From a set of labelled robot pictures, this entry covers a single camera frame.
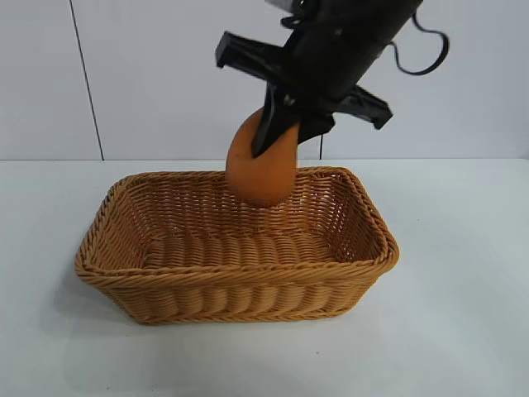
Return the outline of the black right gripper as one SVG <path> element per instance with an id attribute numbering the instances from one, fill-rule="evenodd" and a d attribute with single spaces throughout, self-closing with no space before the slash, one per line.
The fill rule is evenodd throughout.
<path id="1" fill-rule="evenodd" d="M 299 145 L 327 134 L 336 112 L 381 129 L 392 116 L 388 104 L 358 82 L 419 6 L 419 1 L 294 1 L 281 21 L 291 31 L 282 46 L 225 32 L 215 51 L 217 66 L 267 83 L 252 156 L 263 155 L 298 123 Z"/>

